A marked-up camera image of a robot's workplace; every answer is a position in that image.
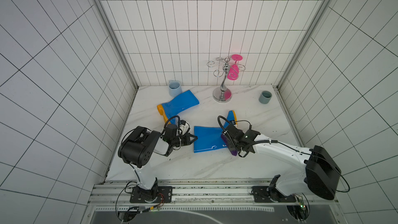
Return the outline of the purple cloth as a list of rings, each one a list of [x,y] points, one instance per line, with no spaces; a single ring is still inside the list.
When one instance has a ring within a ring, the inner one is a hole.
[[[233,144],[230,136],[228,133],[222,133],[221,134],[221,138],[224,141],[224,143],[226,144],[227,148],[229,149],[230,153],[233,156],[237,156],[238,155],[238,150],[236,149],[235,145]]]

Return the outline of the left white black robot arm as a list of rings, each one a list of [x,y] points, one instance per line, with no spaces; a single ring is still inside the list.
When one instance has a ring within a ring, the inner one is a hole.
[[[153,153],[168,157],[173,151],[193,144],[198,137],[190,133],[187,122],[180,125],[166,124],[162,132],[138,126],[124,138],[118,157],[134,170],[140,191],[156,196],[158,180],[152,174],[149,161]]]

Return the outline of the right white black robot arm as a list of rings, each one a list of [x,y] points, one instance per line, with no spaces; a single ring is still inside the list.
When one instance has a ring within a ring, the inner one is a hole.
[[[252,129],[243,132],[232,123],[222,128],[221,137],[228,149],[241,158],[249,153],[266,155],[293,167],[292,172],[275,175],[263,190],[263,197],[280,202],[295,194],[312,193],[334,200],[341,169],[323,147],[291,146]]]

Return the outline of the blue rubber boot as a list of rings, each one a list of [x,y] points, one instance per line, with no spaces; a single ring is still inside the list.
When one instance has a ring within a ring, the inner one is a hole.
[[[223,129],[220,125],[217,127],[194,126],[194,135],[197,140],[194,141],[194,153],[207,152],[227,148],[227,144],[222,139]]]
[[[171,117],[196,105],[199,105],[199,100],[191,90],[187,90],[174,97],[171,101],[158,105],[157,110],[163,117],[164,122],[167,122]]]

